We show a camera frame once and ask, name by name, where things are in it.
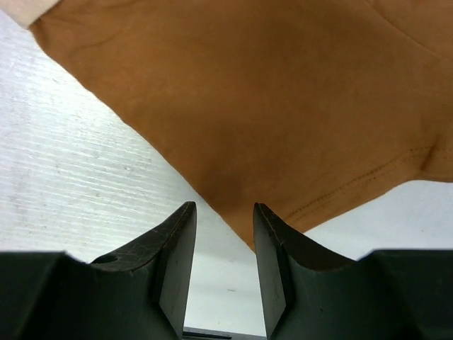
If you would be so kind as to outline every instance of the seam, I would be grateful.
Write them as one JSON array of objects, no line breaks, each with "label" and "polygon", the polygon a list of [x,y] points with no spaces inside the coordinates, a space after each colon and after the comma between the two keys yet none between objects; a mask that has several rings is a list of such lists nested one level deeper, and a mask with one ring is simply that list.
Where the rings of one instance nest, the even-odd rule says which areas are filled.
[{"label": "seam", "polygon": [[373,12],[375,12],[379,17],[382,18],[382,20],[386,21],[392,28],[394,28],[395,30],[397,30],[398,32],[402,33],[403,35],[405,35],[410,41],[412,41],[413,43],[415,43],[416,45],[418,45],[419,47],[423,48],[424,50],[427,50],[428,52],[431,52],[433,53],[434,55],[436,55],[437,57],[441,57],[443,59],[446,59],[450,62],[453,62],[453,58],[451,57],[448,57],[446,55],[441,55],[440,53],[434,51],[434,50],[431,50],[428,46],[425,46],[424,44],[422,44],[421,41],[418,41],[415,37],[413,37],[412,35],[409,35],[407,34],[406,32],[404,32],[401,28],[397,27],[394,23],[392,23],[390,21],[390,19],[388,19],[386,16],[384,16],[384,14],[382,14],[381,12],[379,12],[375,7],[373,7],[373,5],[368,1],[368,0],[363,0],[363,2],[369,6]]},{"label": "seam", "polygon": [[[307,203],[307,204],[297,208],[296,210],[291,212],[285,219],[291,220],[292,218],[295,217],[295,215],[298,215],[302,210],[306,210],[307,208],[314,206],[309,211],[306,211],[302,215],[297,216],[297,218],[295,218],[294,220],[291,220],[291,223],[296,223],[299,220],[301,220],[304,216],[319,209],[321,207],[322,203],[324,203],[324,204],[329,203],[332,200],[351,192],[352,188],[355,187],[356,185],[369,183],[369,182],[379,179],[383,176],[386,176],[387,174],[392,172],[397,166],[402,165],[412,159],[424,158],[426,156],[425,153],[427,151],[429,151],[430,149],[432,149],[432,147],[420,147],[420,148],[410,149],[406,153],[400,154],[399,156],[393,158],[392,160],[388,161],[387,163],[385,163],[381,166],[378,166],[377,168],[367,172],[366,174],[358,176],[358,177],[354,178],[353,180],[343,184],[342,186],[339,186],[337,189],[331,191],[330,193],[322,195],[321,197],[317,198],[316,200],[313,200],[310,203]],[[436,157],[436,158],[444,159],[444,157],[446,157],[446,159],[449,159],[449,157],[447,155],[451,151],[453,151],[453,149],[450,149],[450,148],[438,149],[437,152],[441,152],[445,155],[443,157]]]}]

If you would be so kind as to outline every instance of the brown fabric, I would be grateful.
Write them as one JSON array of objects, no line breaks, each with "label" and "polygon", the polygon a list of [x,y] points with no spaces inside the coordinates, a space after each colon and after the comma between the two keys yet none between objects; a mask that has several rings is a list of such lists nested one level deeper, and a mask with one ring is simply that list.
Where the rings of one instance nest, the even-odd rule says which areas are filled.
[{"label": "brown fabric", "polygon": [[252,245],[453,180],[453,1],[63,0],[40,46]]}]

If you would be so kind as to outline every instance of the white surface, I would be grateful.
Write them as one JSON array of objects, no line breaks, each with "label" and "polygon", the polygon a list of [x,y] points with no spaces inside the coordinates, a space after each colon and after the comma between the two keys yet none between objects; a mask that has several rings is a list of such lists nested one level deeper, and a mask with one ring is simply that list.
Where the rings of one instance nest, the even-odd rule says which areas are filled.
[{"label": "white surface", "polygon": [[59,0],[0,0],[3,9],[22,27],[28,27]]},{"label": "white surface", "polygon": [[[198,208],[186,326],[264,335],[256,260],[137,133],[0,12],[0,251],[84,261]],[[376,248],[453,248],[453,185],[411,182],[307,234],[357,259]]]}]

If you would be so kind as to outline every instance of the white table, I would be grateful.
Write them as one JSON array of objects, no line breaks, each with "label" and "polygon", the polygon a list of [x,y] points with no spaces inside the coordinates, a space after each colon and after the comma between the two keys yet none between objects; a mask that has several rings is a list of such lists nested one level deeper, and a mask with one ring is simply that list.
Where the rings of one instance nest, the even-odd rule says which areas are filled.
[{"label": "white table", "polygon": [[[0,251],[92,261],[198,208],[185,325],[265,334],[252,251],[167,162],[0,11]],[[358,259],[453,248],[453,185],[411,182],[307,233]]]}]

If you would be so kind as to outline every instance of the stitching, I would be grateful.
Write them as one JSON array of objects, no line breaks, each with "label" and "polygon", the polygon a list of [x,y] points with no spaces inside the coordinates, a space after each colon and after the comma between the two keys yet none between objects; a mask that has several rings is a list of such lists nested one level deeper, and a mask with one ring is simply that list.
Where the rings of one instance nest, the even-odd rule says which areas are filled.
[{"label": "stitching", "polygon": [[[410,161],[412,159],[417,159],[417,158],[423,158],[423,157],[425,157],[424,153],[430,149],[432,149],[432,147],[420,147],[420,148],[410,149],[405,154],[401,154],[401,155],[393,158],[392,160],[388,161],[387,163],[385,163],[381,166],[378,166],[377,168],[367,172],[366,174],[361,175],[357,178],[354,178],[353,180],[343,184],[342,186],[338,187],[337,189],[331,191],[330,193],[322,195],[321,197],[317,198],[316,200],[313,200],[310,203],[307,203],[306,205],[303,205],[300,208],[297,208],[296,210],[291,212],[286,217],[286,219],[290,220],[295,215],[298,215],[298,213],[300,213],[302,210],[305,210],[305,209],[315,205],[315,207],[313,209],[310,209],[309,211],[305,212],[304,214],[297,216],[297,218],[292,221],[292,223],[296,223],[299,220],[301,220],[304,216],[319,209],[321,207],[322,203],[329,203],[332,200],[334,200],[335,198],[337,198],[338,196],[343,196],[343,195],[351,192],[352,187],[355,185],[358,185],[361,183],[369,183],[370,181],[379,179],[379,178],[389,174],[397,166],[402,165],[402,164],[406,163],[407,161]],[[450,148],[438,150],[438,152],[445,152],[446,154],[449,154],[449,152],[451,152],[451,151],[453,151],[453,149],[450,149]]]}]

